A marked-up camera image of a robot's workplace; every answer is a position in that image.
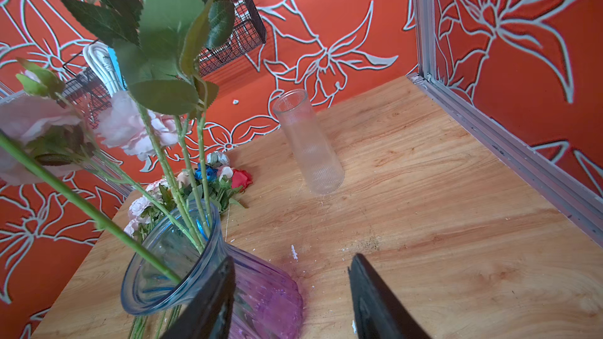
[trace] red floral backdrop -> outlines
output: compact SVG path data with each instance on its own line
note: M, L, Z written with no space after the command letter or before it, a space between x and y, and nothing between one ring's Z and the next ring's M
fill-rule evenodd
M410 0L255 0L268 42L207 77L220 86L208 113L206 151L229 150L274 131L269 109L276 95L307 89L328 108L415 69L416 40ZM0 0L0 98L20 90L15 58L51 67L67 79L65 61L94 37L58 0ZM83 58L73 61L79 71ZM196 137L189 142L196 147ZM141 182L161 172L109 150ZM170 150L175 168L182 155ZM80 171L65 178L112 216L123 197ZM94 244L87 217L44 185L0 184L0 327L3 338L28 338Z
M603 196L603 0L435 0L437 79Z

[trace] vase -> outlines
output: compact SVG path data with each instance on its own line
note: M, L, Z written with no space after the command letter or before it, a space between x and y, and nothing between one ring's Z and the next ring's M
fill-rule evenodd
M191 202L189 208L193 223L201 228L195 202ZM172 215L184 223L177 210ZM135 254L121 288L124 310L133 315L149 315L186 305L222 260L230 255L235 261L236 290L229 338L297 338L303 307L297 283L270 263L225 243L220 214L214 205L211 205L210 215L211 231L201 256L168 218L147 235L142 245L176 272L182 281L174 283Z

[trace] coiled white cable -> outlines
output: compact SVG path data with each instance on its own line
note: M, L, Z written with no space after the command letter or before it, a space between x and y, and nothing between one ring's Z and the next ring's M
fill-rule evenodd
M111 63L111 58L109 57L107 45L101 42L87 45L84 47L82 54L92 71L94 71L105 87L107 87L110 96L113 96L113 94L122 90L119 78Z

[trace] wood grain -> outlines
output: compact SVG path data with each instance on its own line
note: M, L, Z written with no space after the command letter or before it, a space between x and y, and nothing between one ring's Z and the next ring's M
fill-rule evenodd
M319 117L342 187L311 195L277 131L229 152L254 184L248 209L222 219L228 242L297 281L303 338L355 337L357 252L433 338L603 337L603 250L408 79ZM125 225L125 209L115 220ZM33 338L125 339L131 255L103 234Z

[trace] wire basket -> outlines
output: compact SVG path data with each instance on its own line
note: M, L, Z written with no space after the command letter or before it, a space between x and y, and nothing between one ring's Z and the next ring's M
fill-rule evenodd
M253 0L232 0L235 25L226 43L216 49L202 49L199 73L205 76L266 43L266 27Z
M86 68L66 82L65 86L63 91L65 98L85 112L90 126L96 129L98 114L111 107L111 97L101 79L91 68ZM58 104L66 107L62 101L58 101Z

